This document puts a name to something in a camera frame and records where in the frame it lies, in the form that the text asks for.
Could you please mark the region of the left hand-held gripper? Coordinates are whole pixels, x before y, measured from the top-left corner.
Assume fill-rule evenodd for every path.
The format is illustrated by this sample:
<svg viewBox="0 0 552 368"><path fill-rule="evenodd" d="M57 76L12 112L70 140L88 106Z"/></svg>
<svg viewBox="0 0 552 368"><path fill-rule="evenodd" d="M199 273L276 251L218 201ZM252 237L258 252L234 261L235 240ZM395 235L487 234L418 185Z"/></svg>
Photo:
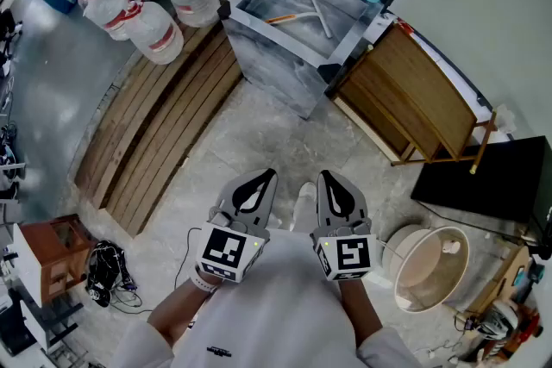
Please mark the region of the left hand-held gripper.
<svg viewBox="0 0 552 368"><path fill-rule="evenodd" d="M270 240L264 227L277 184L275 170L255 170L223 186L219 209L201 228L196 257L201 271L234 283L244 279Z"/></svg>

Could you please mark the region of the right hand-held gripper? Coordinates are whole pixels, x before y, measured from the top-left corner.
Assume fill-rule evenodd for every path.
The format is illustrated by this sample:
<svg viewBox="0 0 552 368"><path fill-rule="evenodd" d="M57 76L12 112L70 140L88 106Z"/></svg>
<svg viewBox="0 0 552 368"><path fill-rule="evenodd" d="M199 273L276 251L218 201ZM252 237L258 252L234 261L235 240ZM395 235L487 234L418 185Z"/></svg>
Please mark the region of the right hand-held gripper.
<svg viewBox="0 0 552 368"><path fill-rule="evenodd" d="M341 174L321 171L317 217L320 227L310 236L326 279L335 282L366 276L373 269L377 240L361 191Z"/></svg>

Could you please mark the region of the white squeegee with orange grip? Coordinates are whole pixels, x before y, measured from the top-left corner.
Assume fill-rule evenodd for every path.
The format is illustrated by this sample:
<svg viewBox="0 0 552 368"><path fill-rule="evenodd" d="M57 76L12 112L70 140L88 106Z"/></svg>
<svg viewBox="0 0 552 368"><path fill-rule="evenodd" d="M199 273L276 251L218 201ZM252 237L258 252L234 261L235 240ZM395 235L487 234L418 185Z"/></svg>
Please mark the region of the white squeegee with orange grip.
<svg viewBox="0 0 552 368"><path fill-rule="evenodd" d="M284 16L277 16L269 19L265 19L264 22L267 24L280 24L284 22L294 22L299 19L309 18L309 17L316 17L323 27L323 31L328 39L331 39L333 34L330 31L329 25L320 9L319 3L317 0L311 0L314 10L303 12L303 13L296 13L296 14L289 14Z"/></svg>

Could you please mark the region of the person's right forearm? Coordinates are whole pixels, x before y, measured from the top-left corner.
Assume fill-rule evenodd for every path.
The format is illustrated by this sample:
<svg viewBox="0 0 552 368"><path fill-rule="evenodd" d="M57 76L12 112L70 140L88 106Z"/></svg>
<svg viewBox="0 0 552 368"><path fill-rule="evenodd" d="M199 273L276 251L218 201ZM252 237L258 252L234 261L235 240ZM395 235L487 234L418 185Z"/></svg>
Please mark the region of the person's right forearm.
<svg viewBox="0 0 552 368"><path fill-rule="evenodd" d="M356 347L359 348L383 326L360 279L342 280L339 288L342 307L353 326Z"/></svg>

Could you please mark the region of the person's left forearm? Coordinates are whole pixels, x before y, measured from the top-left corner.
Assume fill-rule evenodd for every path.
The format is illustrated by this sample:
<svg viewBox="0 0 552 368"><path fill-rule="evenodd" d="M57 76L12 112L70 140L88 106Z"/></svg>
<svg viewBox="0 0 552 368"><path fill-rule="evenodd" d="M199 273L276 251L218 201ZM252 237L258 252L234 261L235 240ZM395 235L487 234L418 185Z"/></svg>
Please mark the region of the person's left forearm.
<svg viewBox="0 0 552 368"><path fill-rule="evenodd" d="M152 311L147 323L173 347L209 296L189 278Z"/></svg>

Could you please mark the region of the person's leg in pale trousers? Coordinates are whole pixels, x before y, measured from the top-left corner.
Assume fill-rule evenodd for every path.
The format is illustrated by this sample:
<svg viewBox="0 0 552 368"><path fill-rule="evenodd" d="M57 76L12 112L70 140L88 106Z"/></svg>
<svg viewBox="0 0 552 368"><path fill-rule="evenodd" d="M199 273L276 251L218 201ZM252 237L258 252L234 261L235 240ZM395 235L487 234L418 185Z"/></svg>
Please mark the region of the person's leg in pale trousers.
<svg viewBox="0 0 552 368"><path fill-rule="evenodd" d="M317 227L317 187L306 182L301 186L293 208L292 231L311 234Z"/></svg>

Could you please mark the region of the white wrist watch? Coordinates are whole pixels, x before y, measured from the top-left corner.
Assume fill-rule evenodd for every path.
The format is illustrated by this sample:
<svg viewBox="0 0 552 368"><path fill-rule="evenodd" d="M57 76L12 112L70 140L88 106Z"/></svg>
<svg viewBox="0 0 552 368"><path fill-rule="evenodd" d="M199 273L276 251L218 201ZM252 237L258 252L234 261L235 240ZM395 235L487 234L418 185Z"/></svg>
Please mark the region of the white wrist watch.
<svg viewBox="0 0 552 368"><path fill-rule="evenodd" d="M210 282L202 278L199 267L197 265L190 269L189 279L198 289L209 294L212 294L218 288L217 284L211 284Z"/></svg>

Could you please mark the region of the person's white shirt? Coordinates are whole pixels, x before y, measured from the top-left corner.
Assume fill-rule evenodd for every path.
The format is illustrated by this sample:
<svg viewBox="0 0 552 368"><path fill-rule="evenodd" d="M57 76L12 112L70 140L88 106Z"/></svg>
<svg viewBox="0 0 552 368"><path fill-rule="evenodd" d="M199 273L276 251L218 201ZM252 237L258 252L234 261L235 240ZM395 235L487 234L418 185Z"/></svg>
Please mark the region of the person's white shirt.
<svg viewBox="0 0 552 368"><path fill-rule="evenodd" d="M109 368L422 368L391 327L356 347L339 282L325 279L306 234L273 230L238 284L200 274L218 288L174 346L139 321Z"/></svg>

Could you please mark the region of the round white lamp shade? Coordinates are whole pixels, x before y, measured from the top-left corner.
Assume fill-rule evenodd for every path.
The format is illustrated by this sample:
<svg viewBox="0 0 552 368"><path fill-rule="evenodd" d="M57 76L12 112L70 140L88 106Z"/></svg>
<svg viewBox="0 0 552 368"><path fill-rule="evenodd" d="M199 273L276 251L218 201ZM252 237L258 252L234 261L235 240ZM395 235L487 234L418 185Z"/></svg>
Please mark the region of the round white lamp shade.
<svg viewBox="0 0 552 368"><path fill-rule="evenodd" d="M382 254L398 307L419 314L442 304L463 279L469 254L468 238L457 227L399 229L383 244Z"/></svg>

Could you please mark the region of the wooden plank platform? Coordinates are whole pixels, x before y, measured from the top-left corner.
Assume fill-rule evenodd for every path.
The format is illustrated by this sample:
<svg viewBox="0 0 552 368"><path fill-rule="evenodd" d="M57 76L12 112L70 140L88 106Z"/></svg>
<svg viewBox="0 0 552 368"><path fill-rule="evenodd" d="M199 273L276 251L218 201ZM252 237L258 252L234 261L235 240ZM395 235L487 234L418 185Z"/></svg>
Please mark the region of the wooden plank platform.
<svg viewBox="0 0 552 368"><path fill-rule="evenodd" d="M242 78L220 22L180 30L184 46L173 62L140 57L132 66L75 176L80 194L132 237Z"/></svg>

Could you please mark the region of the folded wooden table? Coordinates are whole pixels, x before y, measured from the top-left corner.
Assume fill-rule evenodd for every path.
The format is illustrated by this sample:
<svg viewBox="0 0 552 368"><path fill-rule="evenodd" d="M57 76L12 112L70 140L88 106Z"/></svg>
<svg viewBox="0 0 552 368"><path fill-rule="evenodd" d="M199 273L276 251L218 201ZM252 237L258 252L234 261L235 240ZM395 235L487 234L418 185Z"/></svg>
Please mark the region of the folded wooden table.
<svg viewBox="0 0 552 368"><path fill-rule="evenodd" d="M452 81L399 24L359 59L333 102L393 166L467 161L475 174L497 130L497 115L478 122Z"/></svg>

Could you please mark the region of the crumpled white tissue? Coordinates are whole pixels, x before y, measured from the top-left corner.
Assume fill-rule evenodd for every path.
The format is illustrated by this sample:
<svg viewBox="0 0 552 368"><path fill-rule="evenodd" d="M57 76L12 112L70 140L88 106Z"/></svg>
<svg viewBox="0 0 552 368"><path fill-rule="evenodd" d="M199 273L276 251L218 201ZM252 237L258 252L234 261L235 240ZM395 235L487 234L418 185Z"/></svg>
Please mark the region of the crumpled white tissue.
<svg viewBox="0 0 552 368"><path fill-rule="evenodd" d="M504 104L496 108L495 126L503 134L512 134L517 129L514 113Z"/></svg>

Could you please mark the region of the small brown wooden cabinet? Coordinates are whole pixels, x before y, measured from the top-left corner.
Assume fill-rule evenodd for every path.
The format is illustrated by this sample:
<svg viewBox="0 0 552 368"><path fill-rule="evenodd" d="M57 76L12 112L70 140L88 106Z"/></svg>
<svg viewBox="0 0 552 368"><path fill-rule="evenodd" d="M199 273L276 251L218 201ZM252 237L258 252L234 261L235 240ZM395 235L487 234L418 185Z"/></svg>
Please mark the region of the small brown wooden cabinet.
<svg viewBox="0 0 552 368"><path fill-rule="evenodd" d="M14 266L39 307L85 280L87 259L94 246L76 214L14 226Z"/></svg>

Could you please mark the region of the white and red appliance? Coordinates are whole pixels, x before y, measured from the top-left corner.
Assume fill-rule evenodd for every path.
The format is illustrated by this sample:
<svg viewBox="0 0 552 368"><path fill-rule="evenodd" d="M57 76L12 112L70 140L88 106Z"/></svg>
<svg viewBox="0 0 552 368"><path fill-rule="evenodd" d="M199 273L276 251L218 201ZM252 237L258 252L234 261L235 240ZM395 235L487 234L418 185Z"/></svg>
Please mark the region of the white and red appliance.
<svg viewBox="0 0 552 368"><path fill-rule="evenodd" d="M510 360L530 339L538 339L543 325L537 308L495 299L476 316L474 330L485 341L478 360L499 364Z"/></svg>

